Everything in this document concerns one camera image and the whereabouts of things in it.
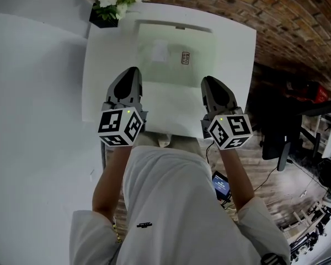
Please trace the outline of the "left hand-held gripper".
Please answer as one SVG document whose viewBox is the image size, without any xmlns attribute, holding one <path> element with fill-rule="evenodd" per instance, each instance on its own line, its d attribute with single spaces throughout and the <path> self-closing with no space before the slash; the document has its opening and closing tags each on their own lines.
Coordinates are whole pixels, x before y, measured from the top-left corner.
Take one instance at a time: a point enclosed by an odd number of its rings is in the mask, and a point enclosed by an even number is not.
<svg viewBox="0 0 331 265">
<path fill-rule="evenodd" d="M 107 146 L 134 145 L 147 117 L 141 98 L 141 72 L 138 67 L 129 67 L 120 73 L 107 90 L 97 128 L 103 143 Z"/>
</svg>

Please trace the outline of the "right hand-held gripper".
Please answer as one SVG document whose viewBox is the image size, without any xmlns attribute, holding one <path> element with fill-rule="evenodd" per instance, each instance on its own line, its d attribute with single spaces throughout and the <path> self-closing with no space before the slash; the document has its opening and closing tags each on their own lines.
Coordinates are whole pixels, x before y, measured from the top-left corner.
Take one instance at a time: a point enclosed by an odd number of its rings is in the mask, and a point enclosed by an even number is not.
<svg viewBox="0 0 331 265">
<path fill-rule="evenodd" d="M 207 111 L 201 120 L 203 137 L 212 138 L 220 150 L 243 146 L 253 132 L 248 115 L 237 105 L 233 92 L 212 76 L 202 79 L 201 92 Z"/>
</svg>

